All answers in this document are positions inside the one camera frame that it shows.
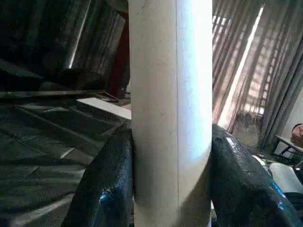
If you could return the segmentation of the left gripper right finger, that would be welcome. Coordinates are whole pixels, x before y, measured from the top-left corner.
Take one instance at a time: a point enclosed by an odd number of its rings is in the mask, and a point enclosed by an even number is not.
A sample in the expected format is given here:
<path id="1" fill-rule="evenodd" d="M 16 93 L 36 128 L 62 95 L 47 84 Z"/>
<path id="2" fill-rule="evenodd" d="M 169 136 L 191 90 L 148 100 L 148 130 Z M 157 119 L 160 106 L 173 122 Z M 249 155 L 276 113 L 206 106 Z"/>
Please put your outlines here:
<path id="1" fill-rule="evenodd" d="M 210 194 L 221 227 L 301 227 L 298 211 L 249 149 L 212 125 Z"/>

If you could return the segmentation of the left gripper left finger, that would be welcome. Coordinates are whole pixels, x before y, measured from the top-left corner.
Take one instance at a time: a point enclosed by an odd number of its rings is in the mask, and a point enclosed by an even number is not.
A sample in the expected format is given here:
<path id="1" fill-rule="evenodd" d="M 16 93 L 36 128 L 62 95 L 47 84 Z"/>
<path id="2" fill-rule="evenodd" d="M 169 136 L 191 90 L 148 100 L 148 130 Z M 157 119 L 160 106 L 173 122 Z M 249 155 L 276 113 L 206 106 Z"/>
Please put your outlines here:
<path id="1" fill-rule="evenodd" d="M 109 136 L 86 168 L 63 227 L 127 227 L 133 206 L 132 124 Z"/>

